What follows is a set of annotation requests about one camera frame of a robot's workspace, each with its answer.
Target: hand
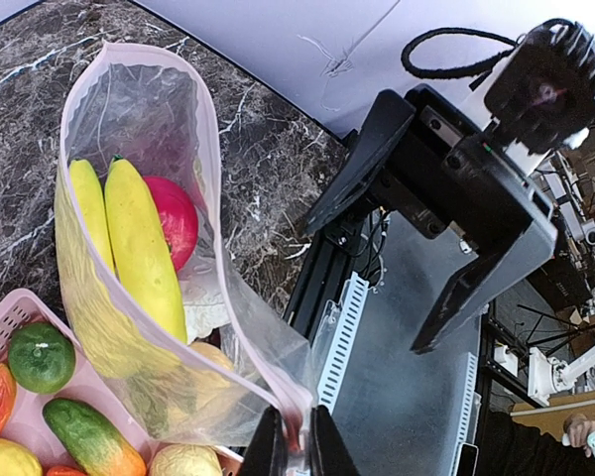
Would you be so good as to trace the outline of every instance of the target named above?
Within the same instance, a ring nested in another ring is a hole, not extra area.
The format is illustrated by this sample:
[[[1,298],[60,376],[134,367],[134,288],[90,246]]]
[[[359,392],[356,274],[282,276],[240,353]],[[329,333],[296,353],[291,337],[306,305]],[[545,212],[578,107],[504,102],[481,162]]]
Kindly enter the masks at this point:
[[[595,431],[595,420],[584,415],[573,415],[567,420],[566,434],[573,448],[584,448],[587,458],[593,454],[586,441],[588,435]]]

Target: marble countertop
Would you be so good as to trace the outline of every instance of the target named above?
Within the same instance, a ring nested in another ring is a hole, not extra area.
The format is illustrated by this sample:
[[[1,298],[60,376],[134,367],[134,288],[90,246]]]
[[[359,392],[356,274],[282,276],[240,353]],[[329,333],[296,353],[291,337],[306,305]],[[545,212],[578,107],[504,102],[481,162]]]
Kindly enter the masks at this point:
[[[266,86],[123,0],[50,0],[0,26],[0,299],[29,288],[61,312],[53,200],[63,103],[102,42],[167,48],[211,91],[222,148],[224,240],[282,312],[308,240],[296,223],[344,150]]]

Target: plastic bag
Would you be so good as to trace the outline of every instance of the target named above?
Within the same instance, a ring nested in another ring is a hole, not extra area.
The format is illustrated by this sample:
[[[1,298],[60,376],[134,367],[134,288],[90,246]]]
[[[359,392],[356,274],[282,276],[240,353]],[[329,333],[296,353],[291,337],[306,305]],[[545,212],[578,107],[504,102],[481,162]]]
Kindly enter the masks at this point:
[[[68,162],[88,159],[103,182],[114,154],[143,176],[176,182],[196,206],[199,241],[179,275],[194,284],[187,300],[214,317],[227,313],[220,331],[234,372],[164,332],[95,251]],[[285,417],[289,437],[307,430],[314,395],[308,342],[224,258],[216,116],[207,87],[186,61],[155,47],[104,45],[64,106],[55,209],[70,324],[106,385],[151,437],[246,445],[268,404]]]

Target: yellow lemon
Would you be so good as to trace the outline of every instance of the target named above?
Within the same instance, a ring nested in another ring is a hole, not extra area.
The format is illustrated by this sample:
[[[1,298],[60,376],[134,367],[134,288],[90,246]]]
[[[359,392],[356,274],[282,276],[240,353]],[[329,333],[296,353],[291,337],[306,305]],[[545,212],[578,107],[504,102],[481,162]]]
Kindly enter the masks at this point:
[[[24,446],[0,438],[0,476],[42,476],[42,466]]]

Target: pink plastic basket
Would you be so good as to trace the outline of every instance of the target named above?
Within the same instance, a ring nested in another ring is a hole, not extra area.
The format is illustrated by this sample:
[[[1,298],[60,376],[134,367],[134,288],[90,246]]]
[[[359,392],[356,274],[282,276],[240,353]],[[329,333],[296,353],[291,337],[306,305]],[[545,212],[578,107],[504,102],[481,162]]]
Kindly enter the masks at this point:
[[[79,342],[70,329],[29,290],[10,292],[0,302],[0,361],[7,356],[11,334],[27,322],[44,320],[54,325],[75,346],[77,364],[70,382],[57,393],[57,397],[82,400],[102,412],[121,431],[126,439],[150,462],[164,444],[152,440],[126,412],[126,409],[108,390],[81,352]],[[47,427],[42,408],[55,396],[38,395],[18,386],[16,405],[1,436],[23,444],[33,451],[45,468],[55,465],[75,466],[60,441]],[[229,449],[214,448],[226,476],[238,474],[242,458]]]

